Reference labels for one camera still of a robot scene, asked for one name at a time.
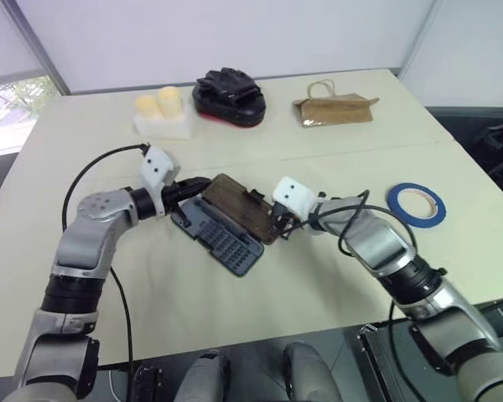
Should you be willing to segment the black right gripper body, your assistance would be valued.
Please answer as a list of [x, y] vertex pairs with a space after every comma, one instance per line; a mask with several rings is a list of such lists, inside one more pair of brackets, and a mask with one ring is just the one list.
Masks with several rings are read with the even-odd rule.
[[290, 212], [289, 209], [283, 205], [282, 218], [280, 218], [280, 220], [276, 224], [271, 223], [271, 226], [276, 230], [279, 225], [283, 227], [288, 224], [292, 224], [296, 229], [302, 228], [302, 221], [300, 220], [300, 218], [298, 218], [294, 213]]

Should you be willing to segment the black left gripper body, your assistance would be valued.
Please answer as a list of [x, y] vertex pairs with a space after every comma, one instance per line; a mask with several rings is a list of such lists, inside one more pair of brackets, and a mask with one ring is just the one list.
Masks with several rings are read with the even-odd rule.
[[162, 201], [165, 211], [173, 211], [181, 201], [200, 194], [202, 192], [201, 178], [188, 178], [174, 182], [162, 190]]

